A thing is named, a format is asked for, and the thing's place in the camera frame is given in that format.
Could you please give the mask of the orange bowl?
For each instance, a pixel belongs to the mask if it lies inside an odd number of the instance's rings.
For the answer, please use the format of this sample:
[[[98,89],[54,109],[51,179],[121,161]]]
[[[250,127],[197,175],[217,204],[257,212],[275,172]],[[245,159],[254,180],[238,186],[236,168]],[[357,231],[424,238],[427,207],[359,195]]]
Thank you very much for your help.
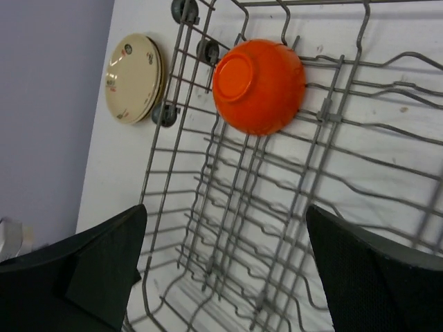
[[[251,39],[232,48],[216,65],[213,97],[230,126],[268,136],[294,119],[305,84],[305,70],[294,50],[268,39]]]

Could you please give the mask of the small cream plate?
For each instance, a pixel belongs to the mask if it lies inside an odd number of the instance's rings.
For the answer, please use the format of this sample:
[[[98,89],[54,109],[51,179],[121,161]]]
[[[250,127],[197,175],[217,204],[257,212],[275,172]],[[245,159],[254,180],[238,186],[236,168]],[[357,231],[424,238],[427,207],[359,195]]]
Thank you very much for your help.
[[[105,71],[105,100],[122,124],[134,124],[155,98],[159,63],[147,35],[133,33],[115,48]]]

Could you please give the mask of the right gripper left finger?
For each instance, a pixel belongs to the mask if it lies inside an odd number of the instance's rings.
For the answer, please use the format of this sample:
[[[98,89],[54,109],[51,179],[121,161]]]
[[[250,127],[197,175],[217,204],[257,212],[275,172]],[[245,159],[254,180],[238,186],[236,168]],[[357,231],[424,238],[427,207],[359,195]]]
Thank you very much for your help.
[[[144,205],[1,262],[2,331],[120,331],[147,225]]]

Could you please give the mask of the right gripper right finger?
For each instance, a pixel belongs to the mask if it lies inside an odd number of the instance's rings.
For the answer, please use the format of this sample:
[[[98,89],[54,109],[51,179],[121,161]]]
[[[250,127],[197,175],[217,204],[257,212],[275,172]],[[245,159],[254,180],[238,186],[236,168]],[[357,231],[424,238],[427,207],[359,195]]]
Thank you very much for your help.
[[[442,258],[310,205],[306,224],[335,331],[441,331]]]

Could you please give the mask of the cream plate with flower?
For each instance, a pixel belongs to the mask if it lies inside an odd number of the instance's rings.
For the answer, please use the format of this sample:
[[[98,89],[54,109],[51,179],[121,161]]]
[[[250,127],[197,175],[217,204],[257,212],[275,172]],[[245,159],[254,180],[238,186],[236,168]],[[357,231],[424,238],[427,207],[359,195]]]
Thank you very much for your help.
[[[148,36],[146,36],[146,37],[154,45],[156,58],[159,63],[159,74],[158,74],[155,98],[153,99],[151,106],[147,110],[144,110],[143,114],[138,118],[139,121],[142,121],[146,117],[148,117],[151,114],[152,110],[161,103],[161,100],[162,100],[162,97],[164,94],[164,89],[165,89],[165,60],[164,60],[163,53],[161,51],[161,48],[159,48],[159,46],[156,44],[156,42],[152,38],[150,38]]]

